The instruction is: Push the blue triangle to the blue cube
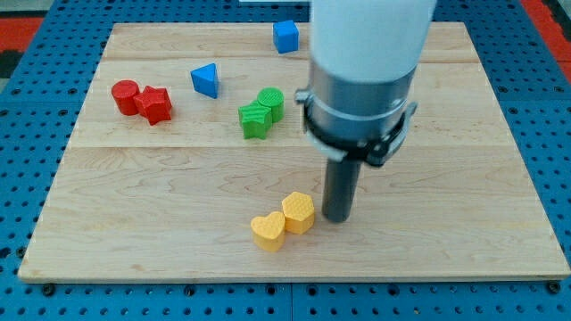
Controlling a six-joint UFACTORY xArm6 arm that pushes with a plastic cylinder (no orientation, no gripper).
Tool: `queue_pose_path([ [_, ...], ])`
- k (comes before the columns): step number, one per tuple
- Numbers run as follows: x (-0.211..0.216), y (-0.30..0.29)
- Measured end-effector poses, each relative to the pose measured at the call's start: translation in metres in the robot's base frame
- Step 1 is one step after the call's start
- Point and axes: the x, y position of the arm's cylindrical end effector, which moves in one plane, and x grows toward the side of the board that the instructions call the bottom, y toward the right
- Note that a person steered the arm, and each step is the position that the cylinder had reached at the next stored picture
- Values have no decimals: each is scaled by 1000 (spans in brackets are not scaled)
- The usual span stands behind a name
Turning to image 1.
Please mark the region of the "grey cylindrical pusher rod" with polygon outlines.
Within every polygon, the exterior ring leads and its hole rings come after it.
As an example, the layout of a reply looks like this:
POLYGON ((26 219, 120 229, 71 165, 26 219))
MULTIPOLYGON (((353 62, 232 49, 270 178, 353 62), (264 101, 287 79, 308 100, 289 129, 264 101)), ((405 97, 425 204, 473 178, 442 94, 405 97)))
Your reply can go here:
POLYGON ((322 213, 334 223, 342 223, 351 214, 361 162, 328 160, 322 200, 322 213))

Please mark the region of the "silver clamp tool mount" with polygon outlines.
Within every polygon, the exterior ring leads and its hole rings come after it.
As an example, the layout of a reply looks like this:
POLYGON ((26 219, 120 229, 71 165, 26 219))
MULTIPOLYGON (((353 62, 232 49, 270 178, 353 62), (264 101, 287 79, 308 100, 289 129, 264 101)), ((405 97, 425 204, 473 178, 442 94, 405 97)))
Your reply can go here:
POLYGON ((295 92, 303 131, 332 161, 382 167, 401 148, 417 109, 408 102, 414 73, 390 81, 357 81, 310 61, 309 84, 295 92))

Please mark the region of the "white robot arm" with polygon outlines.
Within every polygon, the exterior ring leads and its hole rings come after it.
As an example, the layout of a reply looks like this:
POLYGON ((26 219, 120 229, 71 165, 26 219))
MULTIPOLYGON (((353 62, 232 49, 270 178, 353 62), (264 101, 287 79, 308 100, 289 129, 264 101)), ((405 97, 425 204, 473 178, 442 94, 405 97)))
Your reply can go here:
POLYGON ((314 1, 309 84, 295 93, 303 130, 327 156, 321 210, 351 213, 360 167, 382 167, 402 146, 417 105, 410 86, 436 0, 314 1))

